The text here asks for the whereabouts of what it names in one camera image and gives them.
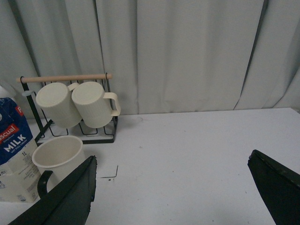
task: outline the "mug handle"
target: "mug handle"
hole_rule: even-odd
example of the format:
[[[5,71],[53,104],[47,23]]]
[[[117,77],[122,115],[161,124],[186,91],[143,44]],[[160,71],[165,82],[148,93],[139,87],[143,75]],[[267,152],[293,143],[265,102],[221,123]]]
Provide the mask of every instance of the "mug handle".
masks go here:
[[[118,101],[118,96],[113,93],[113,92],[106,92],[104,93],[103,98],[110,98],[113,99],[115,101],[115,105],[116,105],[116,109],[117,110],[113,110],[111,116],[119,116],[121,113],[121,107]]]
[[[73,91],[75,88],[77,88],[80,84],[79,83],[72,83],[67,88],[69,88],[70,91]]]
[[[37,192],[40,198],[44,197],[48,193],[47,183],[52,173],[53,171],[51,170],[45,170],[38,180]]]

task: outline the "red label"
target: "red label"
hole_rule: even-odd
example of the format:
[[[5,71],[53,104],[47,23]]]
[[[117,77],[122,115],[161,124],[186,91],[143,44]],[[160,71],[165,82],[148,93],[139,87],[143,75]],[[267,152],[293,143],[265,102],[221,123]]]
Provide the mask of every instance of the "red label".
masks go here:
[[[15,108],[15,110],[20,114],[20,116],[23,116],[23,115],[24,115],[24,113],[22,112],[22,110],[21,110],[21,108],[20,108],[19,106],[17,106],[17,107]]]
[[[12,134],[19,131],[19,128],[15,124],[11,124],[8,128],[0,134],[0,143],[5,139],[9,138]]]

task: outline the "milk carton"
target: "milk carton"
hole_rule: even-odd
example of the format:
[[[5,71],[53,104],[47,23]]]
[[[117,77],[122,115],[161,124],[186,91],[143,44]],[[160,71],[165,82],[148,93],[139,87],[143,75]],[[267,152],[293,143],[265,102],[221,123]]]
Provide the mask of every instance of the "milk carton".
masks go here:
[[[40,173],[31,157],[36,148],[20,107],[0,98],[0,201],[35,201]]]

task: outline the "cream mug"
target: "cream mug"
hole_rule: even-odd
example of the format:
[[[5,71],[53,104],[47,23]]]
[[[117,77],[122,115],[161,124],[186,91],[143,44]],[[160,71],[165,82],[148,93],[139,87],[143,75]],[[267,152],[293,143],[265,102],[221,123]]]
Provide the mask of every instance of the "cream mug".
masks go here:
[[[110,105],[110,100],[115,101],[116,110]],[[73,90],[72,100],[83,118],[84,123],[90,128],[101,128],[108,124],[113,116],[120,115],[120,105],[115,93],[104,91],[98,82],[84,82]]]
[[[41,174],[52,171],[48,190],[65,179],[85,160],[83,142],[76,136],[55,137],[40,146],[32,154],[32,162]]]
[[[74,127],[82,119],[71,99],[72,90],[78,86],[78,83],[66,86],[56,82],[44,86],[37,93],[37,104],[61,128]]]

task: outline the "black metal rack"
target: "black metal rack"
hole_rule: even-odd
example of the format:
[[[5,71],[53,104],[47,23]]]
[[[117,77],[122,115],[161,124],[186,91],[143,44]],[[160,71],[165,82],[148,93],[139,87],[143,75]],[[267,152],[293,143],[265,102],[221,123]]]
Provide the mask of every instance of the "black metal rack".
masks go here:
[[[69,81],[70,83],[72,83],[72,81],[76,81],[76,82],[79,82],[79,80],[89,80],[90,77],[94,77],[95,78],[95,81],[96,82],[99,82],[100,84],[102,84],[104,90],[106,92],[111,92],[111,89],[110,89],[110,85],[109,85],[109,79],[108,79],[108,74],[105,73],[105,75],[86,75],[87,77],[85,77],[84,79],[82,79],[82,77],[85,76],[85,75],[79,75],[79,76],[72,76],[72,77],[76,77],[76,79],[70,79],[70,80],[67,80],[67,76],[64,76],[65,80],[63,81]],[[55,78],[57,77],[47,77],[45,79],[43,79],[42,77],[39,77],[37,78],[37,80],[47,80],[47,81],[26,81],[24,79],[26,79],[25,77],[21,76],[20,77],[20,83],[22,84],[22,87],[24,89],[24,91],[28,92],[29,94],[26,95],[26,98],[28,100],[28,103],[30,105],[30,108],[32,110],[32,113],[33,113],[33,116],[34,116],[34,119],[37,123],[37,126],[39,128],[39,133],[38,135],[35,137],[35,141],[37,143],[37,145],[41,145],[43,142],[40,142],[41,139],[45,138],[45,133],[49,130],[51,132],[51,135],[54,136],[54,137],[57,137],[57,136],[63,136],[63,135],[69,135],[69,130],[66,129],[66,133],[63,134],[63,135],[56,135],[54,134],[54,131],[53,129],[51,128],[52,125],[54,125],[54,122],[50,119],[48,120],[47,119],[47,116],[45,115],[45,112],[41,110],[42,114],[43,114],[43,117],[46,121],[46,124],[43,125],[42,123],[42,120],[39,116],[39,113],[38,113],[38,109],[36,107],[36,104],[34,103],[34,100],[33,100],[33,97],[32,95],[34,94],[34,97],[36,97],[36,92],[35,91],[30,91],[29,87],[28,87],[28,84],[27,83],[30,83],[30,82],[41,82],[43,86],[46,86],[47,85],[47,82],[49,83],[52,83],[52,82],[55,82],[55,81],[58,81],[58,80],[55,80]],[[95,129],[95,132],[93,133],[85,133],[83,131],[83,127],[81,125],[83,121],[81,121],[77,126],[80,128],[80,131],[82,133],[83,136],[86,136],[86,137],[96,137],[97,139],[88,139],[88,140],[82,140],[83,144],[99,144],[99,143],[113,143],[114,140],[115,140],[115,137],[116,137],[116,132],[117,132],[117,126],[118,126],[118,117],[117,116],[114,116],[112,118],[112,120],[110,121],[110,123],[102,128],[96,128]],[[107,126],[112,127],[111,129],[111,133],[108,133],[107,132]],[[101,134],[102,136],[100,136],[100,132],[99,132],[99,129],[103,129],[103,133]]]

